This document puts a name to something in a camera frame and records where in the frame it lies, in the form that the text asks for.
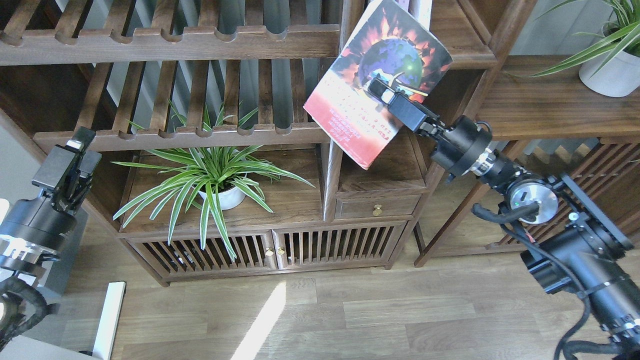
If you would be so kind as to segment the right gripper silver-tipped finger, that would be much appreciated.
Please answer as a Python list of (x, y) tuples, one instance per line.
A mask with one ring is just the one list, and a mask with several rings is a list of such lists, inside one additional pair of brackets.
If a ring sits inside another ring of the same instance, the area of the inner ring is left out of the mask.
[(371, 98), (375, 99), (385, 107), (390, 106), (399, 98), (399, 93), (397, 91), (377, 77), (368, 82), (368, 93)]

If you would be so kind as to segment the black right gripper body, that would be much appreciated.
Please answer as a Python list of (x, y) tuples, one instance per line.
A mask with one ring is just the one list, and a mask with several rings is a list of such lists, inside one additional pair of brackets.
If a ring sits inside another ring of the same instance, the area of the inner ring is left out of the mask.
[(453, 176), (482, 177), (493, 167), (492, 135), (466, 116), (446, 128), (439, 116), (402, 92), (386, 93), (387, 110), (412, 132), (436, 142), (431, 158)]

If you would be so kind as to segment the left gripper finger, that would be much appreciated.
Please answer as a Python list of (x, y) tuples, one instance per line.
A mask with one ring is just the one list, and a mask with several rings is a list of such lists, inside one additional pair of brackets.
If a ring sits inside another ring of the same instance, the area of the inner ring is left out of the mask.
[(85, 153), (95, 136), (96, 132), (94, 130), (80, 127), (76, 130), (73, 137), (66, 142), (65, 148), (74, 153)]
[(100, 152), (87, 150), (80, 162), (80, 177), (92, 177), (101, 159), (102, 154)]

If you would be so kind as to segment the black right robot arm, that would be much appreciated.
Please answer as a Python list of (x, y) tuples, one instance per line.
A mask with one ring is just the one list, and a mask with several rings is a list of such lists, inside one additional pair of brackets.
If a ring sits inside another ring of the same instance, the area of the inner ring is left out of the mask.
[(434, 139), (431, 157), (450, 177), (473, 173), (501, 194), (498, 213), (476, 203), (473, 214), (526, 246), (521, 259), (547, 294), (565, 291), (583, 302), (582, 317), (560, 339), (554, 359), (574, 360), (577, 353), (639, 358), (639, 287), (617, 264), (633, 244), (568, 175), (526, 170), (489, 148), (490, 127), (462, 116), (448, 128), (380, 77), (364, 88), (412, 132)]

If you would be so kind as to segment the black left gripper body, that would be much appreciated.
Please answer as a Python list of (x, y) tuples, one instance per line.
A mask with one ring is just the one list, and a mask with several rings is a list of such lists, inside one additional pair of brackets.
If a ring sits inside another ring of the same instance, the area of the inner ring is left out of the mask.
[(1, 223), (1, 239), (23, 239), (59, 251), (77, 223), (75, 214), (92, 186), (91, 177), (80, 176), (85, 153), (55, 147), (32, 178), (40, 187), (38, 197), (20, 199)]

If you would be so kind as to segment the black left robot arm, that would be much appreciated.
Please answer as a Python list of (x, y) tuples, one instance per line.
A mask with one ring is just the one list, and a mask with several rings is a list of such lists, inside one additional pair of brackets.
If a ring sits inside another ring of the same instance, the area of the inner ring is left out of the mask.
[(39, 280), (43, 263), (56, 262), (77, 224), (76, 214), (92, 188), (102, 155), (90, 150), (94, 130), (80, 127), (65, 145), (56, 145), (32, 178), (33, 199), (20, 199), (1, 222), (1, 346), (32, 329), (57, 310), (23, 276)]

